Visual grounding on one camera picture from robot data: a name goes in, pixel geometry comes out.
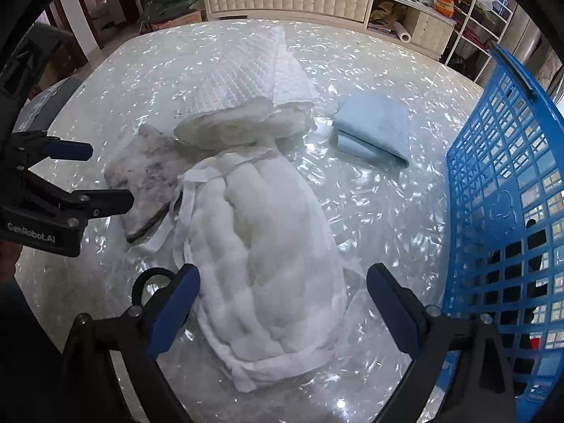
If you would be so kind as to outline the fluffy white folded towel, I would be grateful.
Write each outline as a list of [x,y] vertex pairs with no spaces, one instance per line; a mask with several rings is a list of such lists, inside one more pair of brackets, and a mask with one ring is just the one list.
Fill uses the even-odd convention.
[[178,264],[198,268],[195,315],[239,392],[325,365],[347,304],[343,263],[309,184],[277,150],[241,147],[179,179]]

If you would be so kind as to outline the white metal shelf rack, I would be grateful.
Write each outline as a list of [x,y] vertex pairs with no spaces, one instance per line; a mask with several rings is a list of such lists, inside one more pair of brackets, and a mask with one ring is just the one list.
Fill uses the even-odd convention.
[[453,0],[454,30],[443,63],[476,83],[492,60],[489,45],[500,43],[513,18],[509,0]]

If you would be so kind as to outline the cardboard box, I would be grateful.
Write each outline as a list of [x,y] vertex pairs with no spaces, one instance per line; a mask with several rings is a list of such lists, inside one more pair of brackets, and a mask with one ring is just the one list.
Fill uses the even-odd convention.
[[153,32],[156,32],[160,30],[181,27],[194,23],[200,23],[201,21],[202,21],[202,12],[198,9],[192,9],[188,13],[184,14],[183,16],[179,16],[174,19],[165,22],[150,23],[149,27]]

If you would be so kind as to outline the orange jug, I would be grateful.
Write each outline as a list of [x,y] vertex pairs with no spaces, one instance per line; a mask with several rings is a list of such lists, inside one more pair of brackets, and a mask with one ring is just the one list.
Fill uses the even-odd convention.
[[455,12],[453,0],[434,0],[434,9],[442,16],[451,18]]

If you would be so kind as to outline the grey patterned stool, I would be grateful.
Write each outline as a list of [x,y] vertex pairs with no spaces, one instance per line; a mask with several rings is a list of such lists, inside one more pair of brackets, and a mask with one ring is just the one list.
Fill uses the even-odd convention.
[[80,85],[82,80],[73,75],[42,91],[22,108],[13,132],[47,131]]

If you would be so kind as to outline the light blue folded cloth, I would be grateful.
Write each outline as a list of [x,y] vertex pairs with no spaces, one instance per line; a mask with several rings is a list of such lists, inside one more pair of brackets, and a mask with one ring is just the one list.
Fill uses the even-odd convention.
[[376,92],[351,94],[333,116],[338,150],[400,170],[410,163],[409,124],[403,103]]

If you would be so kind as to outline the white quilted cloth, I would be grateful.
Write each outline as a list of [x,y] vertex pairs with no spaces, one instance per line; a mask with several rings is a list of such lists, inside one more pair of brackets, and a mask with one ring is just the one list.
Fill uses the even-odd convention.
[[204,117],[257,102],[312,105],[317,90],[288,50],[280,26],[262,28],[222,52],[188,97],[182,116]]

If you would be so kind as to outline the cream TV cabinet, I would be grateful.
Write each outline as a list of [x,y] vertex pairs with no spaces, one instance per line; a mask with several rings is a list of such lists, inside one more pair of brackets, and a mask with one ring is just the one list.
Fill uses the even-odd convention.
[[[438,60],[455,22],[415,0],[204,0],[207,18],[280,19],[366,33],[404,45]],[[400,42],[392,29],[400,22],[411,35]]]

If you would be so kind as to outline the white paper roll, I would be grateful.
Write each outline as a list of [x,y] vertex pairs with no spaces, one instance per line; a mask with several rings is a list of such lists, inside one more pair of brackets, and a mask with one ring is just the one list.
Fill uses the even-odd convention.
[[396,33],[400,42],[403,43],[410,43],[411,42],[411,35],[407,32],[407,29],[400,24],[400,22],[396,21],[392,24],[392,29]]

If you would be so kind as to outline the blue plastic basket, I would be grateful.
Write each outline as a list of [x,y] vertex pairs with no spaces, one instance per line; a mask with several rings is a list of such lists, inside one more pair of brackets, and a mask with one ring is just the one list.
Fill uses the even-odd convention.
[[[563,274],[563,117],[513,55],[499,45],[489,52],[494,72],[446,154],[450,253],[443,311],[457,318],[486,314],[484,276],[503,266],[488,258],[524,240],[530,217],[548,232],[549,274]],[[563,345],[525,355],[533,359],[526,373],[509,360],[517,420],[561,421]]]

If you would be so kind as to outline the grey dirty cloth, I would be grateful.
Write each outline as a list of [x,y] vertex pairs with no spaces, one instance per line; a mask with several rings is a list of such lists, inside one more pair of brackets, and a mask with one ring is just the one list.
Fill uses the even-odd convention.
[[104,178],[109,188],[127,189],[134,197],[131,209],[121,216],[128,243],[138,241],[166,214],[178,176],[197,159],[188,147],[146,124],[115,154]]

